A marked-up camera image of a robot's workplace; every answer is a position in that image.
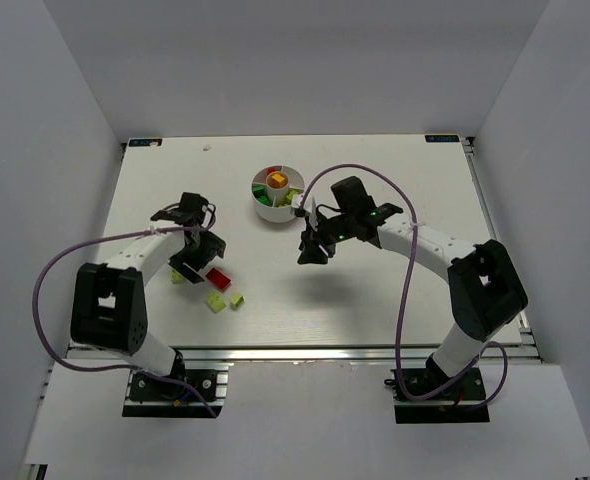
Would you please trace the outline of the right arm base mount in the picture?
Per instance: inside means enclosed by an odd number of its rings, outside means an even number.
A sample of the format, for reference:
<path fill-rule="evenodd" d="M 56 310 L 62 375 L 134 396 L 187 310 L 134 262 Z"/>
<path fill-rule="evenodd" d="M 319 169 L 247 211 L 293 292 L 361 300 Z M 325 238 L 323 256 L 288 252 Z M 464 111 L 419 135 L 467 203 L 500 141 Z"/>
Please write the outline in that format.
<path fill-rule="evenodd" d="M 395 422 L 398 425 L 444 425 L 489 423 L 486 389 L 478 368 L 473 368 L 455 386 L 436 396 L 423 400 L 410 400 L 397 385 L 397 374 L 392 370 L 384 379 L 391 390 Z"/>

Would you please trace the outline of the light green lego brick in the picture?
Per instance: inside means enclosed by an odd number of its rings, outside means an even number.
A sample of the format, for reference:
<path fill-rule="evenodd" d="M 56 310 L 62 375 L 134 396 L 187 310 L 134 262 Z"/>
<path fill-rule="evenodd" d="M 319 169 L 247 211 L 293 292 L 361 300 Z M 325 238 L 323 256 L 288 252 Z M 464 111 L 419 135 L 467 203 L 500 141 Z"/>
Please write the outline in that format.
<path fill-rule="evenodd" d="M 214 314 L 217 314 L 224 310 L 227 306 L 225 299 L 218 292 L 210 292 L 205 298 L 205 303 L 209 310 Z"/>

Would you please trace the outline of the left blue table label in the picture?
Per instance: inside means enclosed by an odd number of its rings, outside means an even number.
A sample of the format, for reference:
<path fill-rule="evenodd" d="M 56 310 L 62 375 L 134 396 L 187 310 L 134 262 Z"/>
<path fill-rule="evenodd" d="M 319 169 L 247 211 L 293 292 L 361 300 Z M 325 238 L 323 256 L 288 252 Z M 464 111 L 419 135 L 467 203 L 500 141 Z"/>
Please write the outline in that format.
<path fill-rule="evenodd" d="M 162 138 L 132 138 L 127 146 L 129 148 L 159 147 L 163 143 Z"/>

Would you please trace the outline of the red lego brick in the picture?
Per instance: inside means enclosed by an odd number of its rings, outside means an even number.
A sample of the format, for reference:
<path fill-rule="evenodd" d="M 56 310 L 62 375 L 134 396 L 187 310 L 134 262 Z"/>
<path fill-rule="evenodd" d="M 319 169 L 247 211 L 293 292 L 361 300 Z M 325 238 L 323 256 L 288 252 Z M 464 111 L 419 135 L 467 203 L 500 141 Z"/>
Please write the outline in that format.
<path fill-rule="evenodd" d="M 206 279 L 220 291 L 225 291 L 231 284 L 231 279 L 215 267 L 206 273 Z"/>

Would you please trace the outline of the blue table label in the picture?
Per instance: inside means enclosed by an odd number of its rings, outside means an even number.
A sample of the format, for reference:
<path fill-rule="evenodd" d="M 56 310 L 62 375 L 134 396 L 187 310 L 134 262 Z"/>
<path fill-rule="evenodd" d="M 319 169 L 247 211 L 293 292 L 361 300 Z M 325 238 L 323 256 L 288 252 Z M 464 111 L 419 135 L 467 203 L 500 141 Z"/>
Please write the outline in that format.
<path fill-rule="evenodd" d="M 163 143 L 162 138 L 132 138 L 127 146 L 129 148 L 159 147 Z"/>
<path fill-rule="evenodd" d="M 424 136 L 427 143 L 459 143 L 460 138 L 454 134 L 426 134 Z"/>

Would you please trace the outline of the red and orange lego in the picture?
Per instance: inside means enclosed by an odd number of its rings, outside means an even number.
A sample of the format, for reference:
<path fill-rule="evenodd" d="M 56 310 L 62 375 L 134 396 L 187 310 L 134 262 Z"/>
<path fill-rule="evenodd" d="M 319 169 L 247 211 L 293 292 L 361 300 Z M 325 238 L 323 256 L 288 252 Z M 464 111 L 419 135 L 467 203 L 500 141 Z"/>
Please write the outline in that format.
<path fill-rule="evenodd" d="M 281 172 L 282 171 L 280 168 L 273 168 L 273 167 L 270 167 L 266 170 L 266 174 L 268 176 L 273 175 L 273 174 L 281 174 Z"/>

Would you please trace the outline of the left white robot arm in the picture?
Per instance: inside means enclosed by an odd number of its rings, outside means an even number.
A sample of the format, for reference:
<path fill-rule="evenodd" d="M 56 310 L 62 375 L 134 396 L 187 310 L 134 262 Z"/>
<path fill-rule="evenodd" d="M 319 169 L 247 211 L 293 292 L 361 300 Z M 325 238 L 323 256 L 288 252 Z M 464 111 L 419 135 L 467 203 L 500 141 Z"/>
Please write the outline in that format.
<path fill-rule="evenodd" d="M 201 271 L 223 257 L 226 243 L 210 231 L 215 207 L 196 193 L 151 217 L 147 231 L 103 263 L 77 272 L 70 333 L 73 341 L 110 351 L 160 377 L 179 372 L 178 353 L 148 330 L 145 287 L 165 265 L 185 280 L 205 281 Z"/>

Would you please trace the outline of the right blue table label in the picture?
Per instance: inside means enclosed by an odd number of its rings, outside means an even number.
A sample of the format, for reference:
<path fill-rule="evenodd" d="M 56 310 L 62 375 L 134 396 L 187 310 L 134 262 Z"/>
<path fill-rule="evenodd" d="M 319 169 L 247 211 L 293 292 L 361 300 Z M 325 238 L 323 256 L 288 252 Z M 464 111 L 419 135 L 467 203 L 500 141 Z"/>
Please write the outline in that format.
<path fill-rule="evenodd" d="M 459 143 L 460 138 L 454 134 L 426 134 L 424 136 L 427 143 Z"/>

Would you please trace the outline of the light green sloped lego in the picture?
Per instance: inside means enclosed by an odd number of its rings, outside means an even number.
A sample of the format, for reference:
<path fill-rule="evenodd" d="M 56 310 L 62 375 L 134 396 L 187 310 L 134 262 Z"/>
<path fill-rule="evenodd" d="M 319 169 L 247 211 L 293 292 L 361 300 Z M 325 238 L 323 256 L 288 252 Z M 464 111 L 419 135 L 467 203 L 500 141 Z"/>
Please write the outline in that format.
<path fill-rule="evenodd" d="M 233 309 L 237 310 L 242 306 L 244 301 L 244 296 L 240 292 L 235 292 L 230 297 L 229 304 Z"/>

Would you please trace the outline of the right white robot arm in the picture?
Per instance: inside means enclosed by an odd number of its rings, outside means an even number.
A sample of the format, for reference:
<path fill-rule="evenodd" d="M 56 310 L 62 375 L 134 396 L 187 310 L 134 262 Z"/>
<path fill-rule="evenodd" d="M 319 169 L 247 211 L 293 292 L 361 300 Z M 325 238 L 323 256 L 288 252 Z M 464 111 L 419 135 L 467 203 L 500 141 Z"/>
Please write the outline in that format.
<path fill-rule="evenodd" d="M 528 304 L 528 297 L 505 246 L 446 235 L 412 220 L 402 207 L 377 205 L 362 181 L 351 176 L 335 183 L 332 216 L 302 194 L 292 198 L 293 213 L 304 219 L 298 262 L 325 265 L 339 243 L 351 239 L 400 254 L 444 280 L 449 288 L 454 325 L 426 361 L 414 396 L 444 390 L 462 376 L 482 349 Z"/>

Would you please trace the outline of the pale green lego brick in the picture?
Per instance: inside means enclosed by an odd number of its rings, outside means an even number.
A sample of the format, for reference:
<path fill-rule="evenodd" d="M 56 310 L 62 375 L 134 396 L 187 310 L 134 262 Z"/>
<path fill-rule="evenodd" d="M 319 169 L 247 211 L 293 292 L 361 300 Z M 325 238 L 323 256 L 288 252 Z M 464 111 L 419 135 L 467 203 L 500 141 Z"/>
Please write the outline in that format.
<path fill-rule="evenodd" d="M 171 270 L 171 283 L 175 285 L 179 285 L 185 282 L 185 278 L 181 273 L 172 269 Z"/>

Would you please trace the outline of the orange lego brick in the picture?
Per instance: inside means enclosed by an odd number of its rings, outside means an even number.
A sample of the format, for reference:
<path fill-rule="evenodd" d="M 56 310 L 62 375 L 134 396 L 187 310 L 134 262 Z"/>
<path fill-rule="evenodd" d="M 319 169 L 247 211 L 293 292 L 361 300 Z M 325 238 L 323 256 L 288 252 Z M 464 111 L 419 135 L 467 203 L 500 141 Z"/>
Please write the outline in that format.
<path fill-rule="evenodd" d="M 282 172 L 273 172 L 267 177 L 267 185 L 272 189 L 285 188 L 289 183 L 289 179 Z"/>

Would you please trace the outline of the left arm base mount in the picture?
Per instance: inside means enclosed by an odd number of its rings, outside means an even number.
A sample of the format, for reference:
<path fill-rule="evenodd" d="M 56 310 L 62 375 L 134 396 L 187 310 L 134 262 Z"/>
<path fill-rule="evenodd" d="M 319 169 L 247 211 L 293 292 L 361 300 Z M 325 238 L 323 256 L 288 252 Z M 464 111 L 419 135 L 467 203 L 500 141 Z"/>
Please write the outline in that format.
<path fill-rule="evenodd" d="M 217 417 L 224 405 L 229 366 L 197 364 L 186 370 L 185 382 L 206 401 Z M 122 408 L 125 418 L 213 419 L 204 403 L 185 387 L 163 384 L 141 373 L 131 374 Z"/>

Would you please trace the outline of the white round divided container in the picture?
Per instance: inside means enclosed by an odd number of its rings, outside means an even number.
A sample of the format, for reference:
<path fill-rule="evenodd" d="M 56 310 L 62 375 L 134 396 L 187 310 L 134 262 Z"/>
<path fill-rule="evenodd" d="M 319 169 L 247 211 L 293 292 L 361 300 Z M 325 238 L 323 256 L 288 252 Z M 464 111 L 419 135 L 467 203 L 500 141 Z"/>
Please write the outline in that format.
<path fill-rule="evenodd" d="M 270 188 L 267 185 L 268 175 L 266 174 L 266 170 L 270 167 L 280 168 L 282 173 L 288 177 L 289 183 L 285 188 L 276 190 L 276 189 Z M 290 211 L 290 205 L 289 206 L 282 206 L 282 202 L 283 202 L 286 194 L 291 189 L 295 189 L 295 190 L 300 191 L 300 194 L 302 194 L 304 192 L 305 181 L 304 181 L 302 175 L 297 170 L 295 170 L 289 166 L 284 166 L 284 165 L 269 166 L 269 167 L 263 168 L 255 175 L 255 177 L 253 178 L 253 180 L 251 182 L 251 186 L 253 184 L 266 184 L 267 185 L 267 194 L 268 194 L 269 198 L 273 201 L 272 207 L 262 205 L 255 200 L 255 198 L 253 197 L 252 192 L 251 192 L 255 212 L 257 213 L 257 215 L 261 219 L 263 219 L 269 223 L 273 223 L 273 224 L 283 224 L 283 223 L 290 222 L 291 220 L 294 219 L 294 215 Z"/>

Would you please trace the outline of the green long lego brick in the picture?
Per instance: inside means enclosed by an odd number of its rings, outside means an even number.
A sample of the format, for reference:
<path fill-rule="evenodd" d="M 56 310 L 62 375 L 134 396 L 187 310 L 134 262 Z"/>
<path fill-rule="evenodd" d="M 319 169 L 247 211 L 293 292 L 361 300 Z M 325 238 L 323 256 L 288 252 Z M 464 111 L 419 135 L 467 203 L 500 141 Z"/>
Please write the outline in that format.
<path fill-rule="evenodd" d="M 257 202 L 262 205 L 272 207 L 273 201 L 269 198 L 267 194 L 267 185 L 266 184 L 253 184 L 251 186 L 251 192 L 253 197 Z"/>

